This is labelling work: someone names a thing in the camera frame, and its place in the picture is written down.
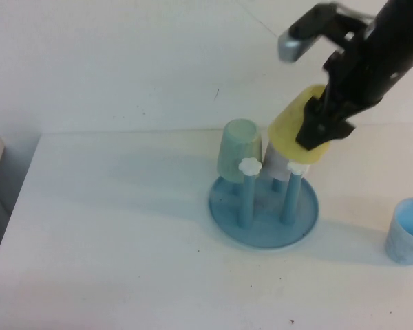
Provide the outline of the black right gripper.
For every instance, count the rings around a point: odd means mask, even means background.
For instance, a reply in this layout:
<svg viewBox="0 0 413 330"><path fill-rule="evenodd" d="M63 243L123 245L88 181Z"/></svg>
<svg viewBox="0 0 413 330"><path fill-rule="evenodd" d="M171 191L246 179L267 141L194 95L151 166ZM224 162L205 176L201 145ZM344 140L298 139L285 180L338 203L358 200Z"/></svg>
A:
<svg viewBox="0 0 413 330"><path fill-rule="evenodd" d="M347 119L378 104L413 67L413 29L374 29L352 41L343 55L324 65L329 73L325 105L313 96L304 106L295 141L307 151L348 137L354 126L336 119Z"/></svg>

